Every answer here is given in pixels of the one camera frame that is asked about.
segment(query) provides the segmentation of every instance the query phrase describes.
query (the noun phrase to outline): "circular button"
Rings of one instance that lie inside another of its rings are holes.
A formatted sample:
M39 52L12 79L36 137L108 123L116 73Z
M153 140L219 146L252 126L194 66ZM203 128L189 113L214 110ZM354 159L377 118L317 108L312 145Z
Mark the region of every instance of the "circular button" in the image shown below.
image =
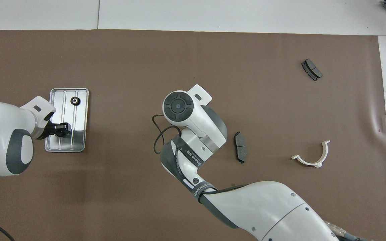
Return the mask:
M181 99L176 99L171 104L171 109L175 113L181 113L186 108L186 104Z

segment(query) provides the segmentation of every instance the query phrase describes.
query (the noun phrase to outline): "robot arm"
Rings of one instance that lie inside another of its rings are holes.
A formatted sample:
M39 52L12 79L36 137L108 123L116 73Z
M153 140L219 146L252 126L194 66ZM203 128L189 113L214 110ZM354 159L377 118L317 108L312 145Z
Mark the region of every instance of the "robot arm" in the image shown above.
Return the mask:
M22 107L0 102L0 176L20 174L29 166L32 140L51 134L49 129L54 125L49 119L55 111L40 96Z
M164 100L163 111L173 125L185 127L166 143L160 161L220 221L242 228L258 240L338 241L316 212L284 184L262 181L217 190L197 174L227 141L227 128L205 106L212 98L199 85L178 90Z

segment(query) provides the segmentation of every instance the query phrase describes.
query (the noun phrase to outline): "velcro strap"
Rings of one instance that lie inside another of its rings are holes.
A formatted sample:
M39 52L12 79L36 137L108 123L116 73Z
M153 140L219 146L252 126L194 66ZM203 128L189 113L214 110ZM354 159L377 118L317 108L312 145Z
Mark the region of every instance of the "velcro strap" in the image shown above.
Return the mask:
M192 194L196 198L196 200L199 202L199 197L202 194L203 191L205 191L208 188L214 188L216 189L211 183L207 181L203 181L198 183L193 189Z
M177 148L181 151L181 153L187 157L188 160L190 160L193 165L195 165L197 168L200 168L205 161L202 160L202 158L199 157L196 152L193 151L193 149L187 145L187 143L181 139L180 136L176 136L173 138L173 142L177 146Z

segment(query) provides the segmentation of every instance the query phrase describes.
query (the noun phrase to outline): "round button pad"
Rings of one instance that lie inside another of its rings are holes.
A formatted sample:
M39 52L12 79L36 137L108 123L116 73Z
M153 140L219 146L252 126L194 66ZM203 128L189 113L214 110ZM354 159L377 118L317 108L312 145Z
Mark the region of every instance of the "round button pad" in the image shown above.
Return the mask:
M164 101L165 115L174 122L182 122L193 112L193 100L184 92L173 92Z

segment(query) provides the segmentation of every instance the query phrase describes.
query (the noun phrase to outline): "black wheel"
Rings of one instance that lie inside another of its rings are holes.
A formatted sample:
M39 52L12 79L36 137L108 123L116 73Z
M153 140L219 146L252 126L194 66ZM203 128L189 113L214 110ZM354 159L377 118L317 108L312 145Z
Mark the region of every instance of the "black wheel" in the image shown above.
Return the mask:
M71 98L71 104L72 105L79 105L80 104L80 98L74 96L73 98Z

